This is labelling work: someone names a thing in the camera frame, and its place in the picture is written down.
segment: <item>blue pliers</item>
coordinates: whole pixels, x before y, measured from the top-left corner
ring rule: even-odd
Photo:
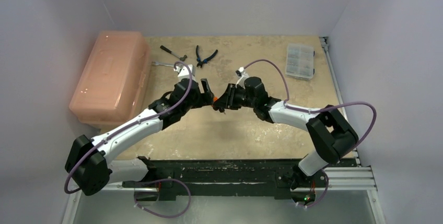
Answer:
[[[215,57],[215,55],[217,55],[217,53],[218,53],[218,50],[215,50],[215,52],[211,56],[209,56],[208,58],[206,58],[202,61],[200,59],[200,55],[199,55],[199,46],[197,45],[197,47],[195,48],[195,55],[197,55],[197,62],[198,62],[197,67],[202,68],[203,64],[207,64],[208,61],[212,60]]]

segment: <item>wooden table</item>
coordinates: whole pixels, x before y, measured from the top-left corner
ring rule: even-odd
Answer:
[[[177,59],[162,51],[164,45],[178,54],[186,54],[188,64],[196,65],[195,47],[206,58],[218,49],[217,56],[202,69],[196,78],[207,78],[215,96],[225,91],[228,83],[235,83],[235,70],[259,59],[274,62],[283,72],[288,43],[314,47],[316,72],[311,81],[285,75],[289,86],[290,103],[303,107],[324,107],[337,104],[331,73],[317,36],[216,36],[216,37],[153,37],[146,38],[151,59],[174,63]],[[248,68],[250,76],[259,76],[269,95],[285,99],[285,89],[273,66],[265,62]],[[166,91],[173,89],[177,75],[171,67],[152,66],[143,108]],[[313,150],[307,132],[297,128],[270,124],[259,120],[252,109],[226,111],[226,115],[211,107],[194,109],[181,121],[160,133],[151,135],[121,153],[118,159],[137,156],[152,159],[264,159],[302,158]]]

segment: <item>cable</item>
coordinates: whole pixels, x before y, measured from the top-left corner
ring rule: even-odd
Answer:
[[[154,183],[158,183],[158,182],[163,182],[163,181],[174,181],[174,182],[177,182],[177,183],[179,183],[180,185],[182,185],[182,186],[184,187],[184,189],[186,189],[186,191],[187,191],[187,193],[188,193],[188,196],[189,196],[189,199],[188,199],[188,204],[186,205],[186,207],[184,208],[183,211],[181,211],[180,213],[175,214],[175,215],[162,215],[162,214],[156,213],[156,212],[151,211],[151,210],[149,210],[149,209],[146,209],[145,207],[143,207],[142,205],[140,205],[140,204],[138,203],[136,197],[135,197],[135,193],[134,193],[134,203],[135,203],[134,207],[138,207],[138,208],[140,208],[141,210],[144,210],[144,211],[146,211],[146,212],[148,212],[148,213],[150,213],[150,214],[153,214],[153,215],[158,216],[158,217],[161,217],[161,218],[166,218],[166,219],[172,219],[172,218],[176,218],[176,217],[179,217],[179,216],[183,215],[183,214],[188,210],[189,206],[191,205],[191,191],[190,191],[189,188],[186,186],[186,184],[184,184],[183,182],[181,182],[181,181],[179,181],[179,180],[176,180],[176,179],[161,179],[161,180],[156,180],[156,181],[150,181],[150,182],[147,182],[147,183],[144,182],[144,184],[145,184],[145,185],[150,185],[150,184],[154,184]]]
[[[139,121],[135,121],[135,122],[133,122],[133,123],[131,123],[131,124],[128,124],[128,125],[122,127],[121,129],[115,131],[114,133],[110,134],[106,139],[100,141],[97,145],[93,146],[89,151],[87,151],[87,152],[85,153],[85,155],[83,155],[83,156],[79,159],[79,161],[74,165],[74,167],[72,167],[71,171],[69,172],[69,174],[68,174],[68,176],[67,176],[67,178],[66,178],[66,181],[65,181],[65,185],[64,185],[64,191],[65,191],[66,194],[73,194],[73,193],[76,193],[76,192],[78,192],[78,191],[80,190],[80,188],[76,188],[76,189],[70,191],[70,190],[68,189],[69,181],[71,180],[72,176],[74,175],[74,173],[75,173],[75,171],[78,169],[78,167],[80,167],[80,165],[81,165],[81,164],[82,164],[82,163],[83,163],[83,162],[84,162],[84,161],[85,161],[85,160],[86,160],[86,159],[87,159],[87,158],[88,158],[88,157],[89,157],[89,156],[90,156],[95,150],[97,150],[100,146],[106,144],[106,143],[107,143],[112,137],[114,137],[115,135],[117,135],[117,134],[119,134],[119,133],[121,133],[121,132],[127,130],[128,128],[130,128],[130,127],[132,127],[132,126],[134,126],[134,125],[138,125],[138,124],[140,124],[141,122],[148,121],[148,120],[153,119],[153,118],[155,118],[155,117],[159,117],[159,116],[161,116],[161,115],[163,115],[163,114],[165,114],[165,113],[168,113],[168,112],[171,111],[171,110],[174,110],[176,107],[178,107],[178,106],[183,102],[183,100],[185,100],[186,96],[188,96],[189,91],[191,90],[191,86],[192,86],[192,72],[191,72],[191,69],[188,67],[188,65],[187,65],[186,63],[182,62],[182,61],[177,61],[177,62],[175,62],[175,63],[174,63],[174,68],[176,68],[176,66],[177,66],[178,64],[181,64],[181,65],[183,65],[184,67],[186,67],[186,69],[188,70],[188,73],[189,73],[189,83],[188,83],[188,87],[187,87],[186,92],[184,93],[183,97],[182,97],[179,101],[177,101],[177,103],[175,103],[175,104],[174,104],[173,106],[171,106],[170,108],[164,110],[163,112],[160,112],[160,113],[157,113],[157,114],[154,114],[154,115],[151,115],[151,116],[148,116],[148,117],[142,118],[142,119],[140,119]],[[189,188],[188,188],[184,183],[182,183],[182,185],[183,185],[183,186],[186,188],[186,190],[189,192]]]
[[[260,60],[256,60],[256,61],[253,61],[253,62],[247,64],[246,66],[244,66],[244,69],[246,69],[250,65],[252,65],[254,63],[257,63],[257,62],[260,62],[260,61],[268,62],[269,64],[273,65],[275,67],[275,69],[277,69],[277,71],[280,74],[280,76],[282,77],[283,83],[285,85],[286,95],[287,95],[287,99],[283,101],[283,104],[285,105],[285,108],[288,108],[288,109],[291,109],[291,110],[295,110],[295,111],[300,111],[300,112],[303,112],[303,113],[309,113],[309,114],[329,112],[331,110],[335,110],[335,109],[338,109],[338,108],[349,107],[350,105],[366,105],[366,106],[371,108],[371,110],[372,110],[372,120],[371,120],[371,123],[369,124],[368,130],[366,130],[366,132],[363,134],[363,136],[360,138],[360,140],[357,141],[357,143],[349,151],[345,152],[345,155],[348,154],[352,149],[354,149],[358,145],[360,145],[360,143],[362,143],[362,141],[371,132],[371,130],[372,130],[374,124],[375,124],[375,120],[377,118],[377,110],[375,109],[375,107],[373,105],[371,105],[371,104],[369,104],[368,102],[365,102],[365,101],[355,101],[355,102],[348,102],[348,103],[343,103],[343,104],[340,104],[340,105],[335,105],[335,106],[328,107],[328,108],[322,108],[322,109],[314,110],[314,111],[310,111],[310,110],[302,109],[302,108],[291,107],[291,106],[286,104],[286,102],[289,100],[288,84],[286,83],[286,79],[283,76],[282,71],[280,71],[280,69],[274,63],[272,63],[270,60],[260,59]],[[318,202],[320,202],[324,198],[326,192],[328,191],[328,187],[329,187],[328,175],[326,174],[326,172],[323,169],[321,171],[323,172],[324,177],[326,179],[325,189],[324,189],[323,193],[320,195],[320,197],[314,201],[314,203],[312,203],[309,206],[305,206],[305,207],[315,206]]]

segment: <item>hammer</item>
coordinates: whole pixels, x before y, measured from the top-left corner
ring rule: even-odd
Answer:
[[[175,57],[177,57],[177,58],[178,58],[179,60],[181,60],[181,61],[184,61],[184,60],[186,60],[186,58],[187,58],[186,55],[184,55],[183,57],[180,57],[178,54],[176,54],[175,52],[173,52],[173,51],[167,49],[167,48],[166,48],[165,46],[163,46],[163,45],[161,45],[160,48],[161,48],[163,51],[165,51],[165,52],[167,52],[167,53],[170,53],[170,54],[174,55]]]

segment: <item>orange object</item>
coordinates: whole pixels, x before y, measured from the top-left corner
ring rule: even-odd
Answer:
[[[80,122],[97,128],[125,123],[141,111],[150,67],[140,32],[101,32],[69,109]]]

